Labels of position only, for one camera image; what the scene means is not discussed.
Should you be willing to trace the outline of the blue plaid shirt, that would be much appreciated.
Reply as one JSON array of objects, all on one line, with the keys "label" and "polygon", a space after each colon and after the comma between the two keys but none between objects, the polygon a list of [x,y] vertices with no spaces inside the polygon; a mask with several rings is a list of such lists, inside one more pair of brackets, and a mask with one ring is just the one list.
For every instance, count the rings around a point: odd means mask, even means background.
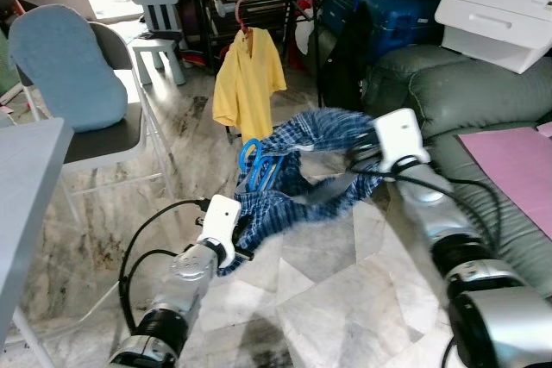
[{"label": "blue plaid shirt", "polygon": [[369,131],[375,132],[373,117],[337,108],[305,109],[273,128],[260,140],[265,153],[285,156],[272,187],[245,191],[245,174],[238,175],[233,198],[241,203],[241,217],[253,216],[241,246],[255,250],[272,235],[336,219],[370,197],[381,179],[345,171],[312,183],[301,174],[304,153],[351,152],[355,136]]}]

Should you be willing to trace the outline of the blue plastic hanger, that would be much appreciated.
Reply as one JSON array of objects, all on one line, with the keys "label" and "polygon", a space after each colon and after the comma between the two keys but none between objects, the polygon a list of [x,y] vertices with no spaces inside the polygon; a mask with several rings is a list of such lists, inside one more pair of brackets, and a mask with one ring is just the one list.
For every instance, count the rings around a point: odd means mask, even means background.
[{"label": "blue plastic hanger", "polygon": [[238,153],[238,167],[245,174],[245,191],[269,190],[284,157],[265,153],[260,140],[251,139],[245,142]]}]

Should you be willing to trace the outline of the yellow shirt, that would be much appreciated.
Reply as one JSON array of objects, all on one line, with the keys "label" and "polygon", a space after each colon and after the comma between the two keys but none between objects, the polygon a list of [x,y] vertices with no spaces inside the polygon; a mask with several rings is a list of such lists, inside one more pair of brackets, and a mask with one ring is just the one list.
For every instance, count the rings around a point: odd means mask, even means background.
[{"label": "yellow shirt", "polygon": [[271,99],[286,89],[279,49],[263,28],[238,32],[216,75],[213,120],[237,128],[244,140],[273,132]]}]

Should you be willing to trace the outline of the pale grey folding table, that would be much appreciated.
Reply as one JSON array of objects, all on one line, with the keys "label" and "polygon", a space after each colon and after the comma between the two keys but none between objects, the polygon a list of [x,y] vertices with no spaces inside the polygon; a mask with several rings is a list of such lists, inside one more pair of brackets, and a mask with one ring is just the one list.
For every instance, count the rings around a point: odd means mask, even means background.
[{"label": "pale grey folding table", "polygon": [[20,301],[71,140],[60,117],[0,128],[0,351],[16,325],[43,368],[56,365]]}]

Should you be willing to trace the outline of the black garment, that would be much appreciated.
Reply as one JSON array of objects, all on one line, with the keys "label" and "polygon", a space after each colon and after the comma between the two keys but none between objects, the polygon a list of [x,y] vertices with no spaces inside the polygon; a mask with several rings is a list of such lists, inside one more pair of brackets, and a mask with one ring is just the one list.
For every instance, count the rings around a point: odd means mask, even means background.
[{"label": "black garment", "polygon": [[321,107],[362,112],[361,81],[367,71],[367,43],[373,32],[369,10],[347,14],[346,25],[336,37],[335,48],[323,62],[317,77]]}]

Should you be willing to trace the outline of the blue hard suitcase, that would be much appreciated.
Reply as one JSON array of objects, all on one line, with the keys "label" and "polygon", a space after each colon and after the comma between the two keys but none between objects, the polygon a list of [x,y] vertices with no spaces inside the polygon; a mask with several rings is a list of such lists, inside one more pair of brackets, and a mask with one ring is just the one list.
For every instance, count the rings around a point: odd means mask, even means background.
[{"label": "blue hard suitcase", "polygon": [[321,24],[332,34],[341,34],[349,22],[371,26],[367,57],[413,44],[439,42],[444,27],[435,21],[442,0],[323,0]]}]

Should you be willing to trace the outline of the pink mat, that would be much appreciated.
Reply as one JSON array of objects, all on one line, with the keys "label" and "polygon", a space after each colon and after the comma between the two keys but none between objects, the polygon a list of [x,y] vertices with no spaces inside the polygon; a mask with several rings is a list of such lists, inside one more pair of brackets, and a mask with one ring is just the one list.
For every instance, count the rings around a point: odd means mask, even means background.
[{"label": "pink mat", "polygon": [[474,162],[552,240],[552,140],[536,128],[461,133]]}]

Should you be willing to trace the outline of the white cloth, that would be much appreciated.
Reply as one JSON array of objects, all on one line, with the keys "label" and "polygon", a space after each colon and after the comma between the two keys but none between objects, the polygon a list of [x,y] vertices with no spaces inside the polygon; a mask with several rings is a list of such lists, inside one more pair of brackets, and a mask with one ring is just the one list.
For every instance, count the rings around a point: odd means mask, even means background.
[{"label": "white cloth", "polygon": [[311,49],[311,35],[314,34],[315,22],[312,20],[296,20],[293,29],[293,38],[295,38],[297,49],[301,54],[308,54]]}]

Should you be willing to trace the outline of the grey-green leather sofa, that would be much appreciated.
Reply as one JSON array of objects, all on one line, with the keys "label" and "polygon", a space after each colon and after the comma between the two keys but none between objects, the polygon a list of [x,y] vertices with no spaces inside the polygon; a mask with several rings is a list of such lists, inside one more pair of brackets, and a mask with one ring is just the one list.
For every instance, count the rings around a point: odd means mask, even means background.
[{"label": "grey-green leather sofa", "polygon": [[474,186],[492,180],[458,136],[532,128],[551,120],[551,59],[541,57],[527,72],[515,73],[438,46],[395,49],[367,69],[361,102],[363,111],[373,116],[414,109],[435,170],[465,180],[456,195],[490,226],[502,226],[499,257],[548,296],[552,241],[504,192],[496,190],[492,197]]}]

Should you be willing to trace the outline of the pink plastic hanger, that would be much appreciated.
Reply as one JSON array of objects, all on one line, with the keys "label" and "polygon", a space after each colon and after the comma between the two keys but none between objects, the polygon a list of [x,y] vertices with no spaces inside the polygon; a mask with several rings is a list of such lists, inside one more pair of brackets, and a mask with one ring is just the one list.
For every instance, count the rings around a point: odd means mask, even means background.
[{"label": "pink plastic hanger", "polygon": [[234,3],[234,20],[236,21],[236,24],[238,25],[238,32],[243,34],[243,36],[248,39],[249,35],[251,34],[251,28],[246,24],[243,13],[245,12],[244,7],[244,0],[237,0]]}]

